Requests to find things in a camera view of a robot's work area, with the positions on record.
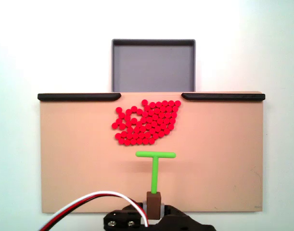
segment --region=white wall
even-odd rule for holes
[[[49,218],[37,94],[110,91],[111,39],[184,38],[197,42],[197,91],[267,97],[263,212],[190,215],[219,231],[294,231],[294,1],[206,2],[0,0],[0,230]],[[71,215],[54,230],[101,230],[102,218]]]

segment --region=wooden board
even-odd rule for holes
[[[120,146],[115,109],[141,101],[180,100],[175,129],[154,145]],[[181,93],[122,93],[112,102],[41,102],[42,211],[52,213],[94,191],[141,202],[151,188],[152,160],[136,151],[175,152],[160,159],[162,202],[182,211],[261,211],[263,103],[187,101]],[[100,198],[74,212],[127,205]]]

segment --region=red bead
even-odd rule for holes
[[[166,111],[167,111],[167,112],[171,112],[171,111],[172,111],[172,107],[171,107],[171,106],[168,106],[168,107],[166,108]]]
[[[168,102],[168,105],[172,107],[173,105],[175,105],[175,102],[173,102],[173,100],[170,100],[170,101]]]
[[[164,133],[163,131],[160,131],[160,132],[158,133],[158,136],[159,136],[160,138],[162,138],[162,137],[165,136],[165,133]]]
[[[159,108],[154,109],[154,114],[159,114],[160,112],[161,112],[161,110]]]
[[[131,140],[125,140],[125,141],[124,141],[124,144],[125,144],[126,146],[129,146],[129,145],[131,144]]]
[[[155,108],[155,102],[151,102],[149,105],[151,108]]]
[[[151,125],[152,125],[153,128],[155,128],[157,126],[157,122],[156,121],[152,121]]]
[[[148,144],[149,143],[149,140],[147,138],[145,138],[145,139],[142,140],[142,143],[143,144]]]
[[[132,126],[131,121],[126,122],[126,126],[127,126],[127,127],[131,127],[131,126]]]
[[[152,119],[155,120],[155,121],[158,120],[158,115],[153,115]]]
[[[152,135],[152,137],[153,137],[155,140],[157,140],[157,139],[158,139],[158,134],[155,133],[155,134]]]
[[[143,117],[147,117],[147,116],[148,116],[148,112],[143,112],[143,113],[142,113],[142,116],[143,116]]]
[[[131,139],[131,144],[132,145],[135,145],[137,142],[136,142],[136,139]]]
[[[126,115],[126,116],[124,117],[124,120],[125,120],[125,121],[130,121],[130,120],[131,120],[131,116],[130,116],[130,115]]]
[[[153,121],[152,117],[147,117],[146,120],[147,120],[147,123],[151,123]]]
[[[143,101],[141,101],[141,104],[142,104],[143,106],[146,106],[146,105],[148,104],[148,101],[147,101],[147,100],[143,100]]]
[[[120,130],[124,130],[126,128],[126,125],[122,123],[119,125],[119,128],[120,128]]]
[[[132,107],[131,107],[131,111],[132,111],[132,113],[137,112],[137,107],[136,107],[136,106],[132,106]]]
[[[175,126],[174,126],[173,124],[168,124],[168,129],[169,129],[169,130],[173,130],[174,127],[175,127]]]
[[[141,115],[142,114],[142,109],[137,109],[137,112],[136,112],[138,115]]]
[[[134,131],[134,129],[132,127],[127,128],[127,133],[132,133],[133,131]]]
[[[136,140],[136,143],[137,143],[137,144],[142,144],[142,138],[138,138],[138,139]]]
[[[139,137],[139,136],[138,136],[138,133],[134,133],[134,134],[133,134],[133,138],[134,138],[134,139],[138,139],[138,137]]]
[[[161,130],[161,127],[160,126],[156,126],[154,129],[155,129],[156,132],[159,132]]]
[[[121,134],[120,133],[115,134],[115,138],[116,138],[116,140],[120,139],[121,138]]]
[[[123,138],[120,138],[120,139],[118,140],[118,142],[119,142],[119,144],[124,144],[124,139],[123,139]]]
[[[162,106],[166,107],[168,105],[168,102],[166,100],[162,101]]]
[[[119,113],[119,118],[123,119],[126,116],[126,114],[124,114],[123,112]]]
[[[136,119],[136,118],[132,118],[132,119],[131,119],[131,123],[132,123],[132,124],[136,124],[136,123],[137,123],[137,119]]]
[[[176,122],[176,119],[171,118],[171,119],[169,120],[169,122],[170,122],[171,124],[174,124],[174,123]]]
[[[179,100],[175,101],[175,106],[180,107],[181,102]]]
[[[160,128],[161,130],[164,130],[166,128],[166,124],[161,124]]]
[[[149,144],[154,144],[155,143],[155,139],[154,138],[150,138],[149,139]]]
[[[119,113],[121,113],[122,112],[122,108],[121,107],[117,107],[116,108],[116,112],[119,114]]]
[[[177,113],[175,113],[175,112],[171,113],[171,117],[172,118],[176,118],[177,117]]]
[[[164,119],[164,124],[169,124],[169,119],[168,118]]]
[[[145,132],[146,131],[146,127],[145,126],[141,126],[140,129],[141,129],[141,132]]]
[[[150,138],[150,137],[151,137],[151,133],[146,132],[146,133],[145,133],[145,137],[146,137],[147,139]]]
[[[141,138],[141,139],[142,139],[142,138],[144,138],[144,137],[145,137],[145,133],[141,132],[141,133],[139,133],[139,134],[138,134],[138,136],[139,136],[139,138]]]
[[[127,133],[126,131],[123,131],[123,132],[121,133],[121,137],[122,137],[122,138],[125,138],[125,137],[127,136],[127,134],[128,134],[128,133]]]
[[[152,128],[151,124],[146,124],[146,129],[150,130]]]
[[[117,128],[118,128],[118,124],[117,124],[117,123],[113,123],[113,124],[112,124],[112,128],[113,128],[113,129],[117,129]]]

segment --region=red circular disc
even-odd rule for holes
[[[181,102],[179,100],[175,101],[175,106],[180,107]]]
[[[143,116],[143,117],[147,117],[147,116],[148,116],[148,112],[143,112],[143,113],[142,113],[142,116]]]
[[[151,129],[150,129],[150,133],[151,133],[151,134],[155,134],[155,129],[154,129],[154,128],[151,128]]]
[[[131,127],[131,126],[132,126],[131,121],[126,122],[126,126],[127,126],[127,127]]]
[[[122,133],[121,133],[121,137],[122,138],[125,138],[127,136],[127,132],[126,131],[123,131]]]
[[[120,130],[124,130],[126,128],[126,125],[122,123],[119,125],[119,128],[120,128]]]
[[[154,109],[154,114],[159,114],[160,112],[161,112],[161,110],[159,108]]]
[[[121,113],[122,112],[122,108],[121,107],[117,107],[116,108],[116,112],[119,114],[119,113]]]
[[[124,144],[125,144],[126,146],[129,146],[129,145],[131,144],[131,140],[126,139],[126,140],[124,141]]]
[[[138,137],[139,137],[139,136],[138,136],[138,133],[134,133],[134,134],[133,134],[133,138],[134,138],[134,139],[138,139]]]
[[[145,138],[145,133],[141,132],[138,134],[138,136],[139,136],[139,138],[143,139],[143,138]]]
[[[132,124],[136,124],[136,123],[137,123],[137,119],[136,119],[136,118],[132,118],[132,119],[131,119],[131,123],[132,123]]]
[[[165,133],[164,133],[163,131],[160,131],[160,132],[158,133],[158,136],[159,136],[159,138],[162,138],[162,137],[165,136]]]
[[[164,119],[164,124],[169,124],[169,119],[168,118]]]
[[[168,135],[170,133],[170,130],[168,128],[164,129],[164,134]]]
[[[143,100],[143,101],[141,101],[141,104],[142,104],[143,106],[146,106],[146,105],[148,104],[148,101],[147,101],[147,100]]]
[[[120,139],[121,138],[121,134],[120,133],[115,134],[115,138],[116,138],[116,140]]]
[[[138,115],[141,115],[142,114],[142,109],[137,109],[137,112],[136,112]]]
[[[169,129],[169,130],[173,130],[174,127],[175,127],[175,126],[174,126],[173,124],[168,124],[168,129]]]
[[[123,119],[126,116],[126,114],[124,114],[123,112],[119,113],[119,118]]]
[[[127,109],[127,110],[126,110],[126,114],[127,114],[127,115],[132,114],[132,110],[131,110],[131,109]]]
[[[131,139],[131,144],[135,145],[137,143],[136,139]]]
[[[173,105],[175,105],[175,102],[173,102],[173,100],[170,100],[170,101],[168,102],[168,105],[171,106],[171,107],[173,107]]]
[[[138,138],[138,139],[136,140],[136,143],[137,143],[137,144],[142,144],[142,138]]]
[[[155,143],[155,139],[154,138],[150,138],[149,139],[149,144],[154,144]]]
[[[172,118],[176,118],[177,117],[177,113],[175,113],[175,112],[171,113],[171,117]]]
[[[148,144],[149,143],[149,140],[147,138],[145,138],[145,139],[142,140],[142,143],[143,144]]]
[[[161,127],[160,126],[156,126],[154,129],[155,129],[156,132],[159,132],[161,130]]]
[[[146,127],[145,126],[141,126],[140,129],[141,129],[141,132],[145,132],[146,131]]]
[[[117,123],[113,123],[113,124],[112,124],[112,128],[113,128],[113,129],[117,129],[117,128],[118,128],[118,124],[117,124]]]
[[[151,108],[155,108],[155,102],[151,102],[149,105]]]
[[[169,122],[170,122],[171,124],[174,124],[174,123],[176,122],[176,119],[171,118],[171,119],[169,120]]]
[[[132,113],[137,112],[137,107],[136,107],[136,106],[132,106],[132,107],[131,107],[131,111],[132,111]]]
[[[166,107],[166,111],[167,112],[171,112],[172,111],[172,107],[171,106]]]
[[[118,140],[118,142],[119,142],[119,144],[124,144],[124,139],[123,139],[123,138],[120,138],[120,139]]]
[[[134,129],[132,127],[127,128],[127,133],[132,133],[133,131],[134,131]]]
[[[128,134],[127,134],[127,139],[130,140],[130,139],[132,139],[132,138],[133,138],[133,134],[132,134],[132,133],[128,133]]]
[[[146,124],[146,129],[150,130],[152,128],[151,124]]]
[[[152,117],[150,117],[150,116],[148,116],[148,117],[146,118],[146,120],[147,120],[147,123],[151,123],[151,122],[153,121]]]
[[[153,137],[155,140],[157,140],[157,139],[158,139],[158,134],[155,133],[155,134],[152,135],[152,137]]]
[[[145,133],[145,137],[146,137],[147,139],[150,138],[150,137],[151,137],[151,133],[146,132],[146,133]]]

